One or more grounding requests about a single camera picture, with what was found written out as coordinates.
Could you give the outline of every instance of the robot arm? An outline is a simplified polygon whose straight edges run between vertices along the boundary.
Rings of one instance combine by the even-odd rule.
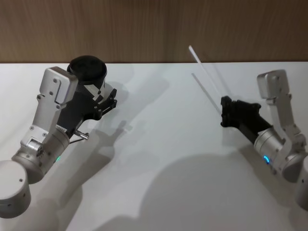
[[[22,214],[31,201],[29,184],[40,181],[87,119],[100,120],[116,107],[116,89],[105,97],[105,64],[93,56],[74,59],[67,71],[45,70],[33,124],[12,161],[0,161],[0,217]]]
[[[297,203],[308,210],[308,159],[306,138],[293,119],[291,94],[284,70],[257,77],[260,95],[270,107],[273,126],[260,115],[261,105],[221,98],[223,127],[238,128],[274,171],[289,182],[298,182]]]

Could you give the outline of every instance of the white rod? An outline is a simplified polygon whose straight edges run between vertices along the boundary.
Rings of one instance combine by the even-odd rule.
[[[210,79],[210,81],[211,81],[211,84],[213,85],[213,88],[214,88],[214,90],[216,91],[217,95],[218,95],[219,97],[221,97],[222,95],[221,95],[221,93],[219,92],[219,90],[218,90],[218,88],[217,88],[217,86],[216,86],[214,80],[212,79],[212,76],[211,76],[211,75],[209,74],[209,72],[204,68],[204,66],[202,65],[202,63],[201,63],[200,59],[198,58],[196,52],[194,52],[192,46],[190,45],[190,46],[188,47],[188,49],[189,49],[189,51],[191,52],[191,54],[193,55],[193,57],[194,57],[194,59],[196,60],[196,62],[200,65],[200,67],[201,67],[201,69],[204,71],[204,73],[209,77],[209,79]]]

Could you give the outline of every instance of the white table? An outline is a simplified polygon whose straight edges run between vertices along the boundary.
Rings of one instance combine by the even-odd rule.
[[[0,64],[0,159],[10,159],[32,123],[44,69]],[[308,136],[308,63],[204,64],[222,94],[262,104],[256,76],[284,68],[295,122]],[[219,97],[197,64],[108,64],[118,106],[83,124],[29,209],[0,219],[12,231],[306,231],[293,185],[270,173],[252,144],[222,128],[202,88]]]

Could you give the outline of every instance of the wooden wall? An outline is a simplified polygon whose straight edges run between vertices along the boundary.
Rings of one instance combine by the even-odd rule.
[[[1,0],[0,62],[308,60],[308,0]]]

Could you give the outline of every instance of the black lid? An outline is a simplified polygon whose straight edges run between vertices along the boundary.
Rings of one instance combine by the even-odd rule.
[[[73,59],[67,71],[75,75],[83,85],[93,84],[99,78],[105,77],[107,67],[105,63],[91,55],[83,55]]]

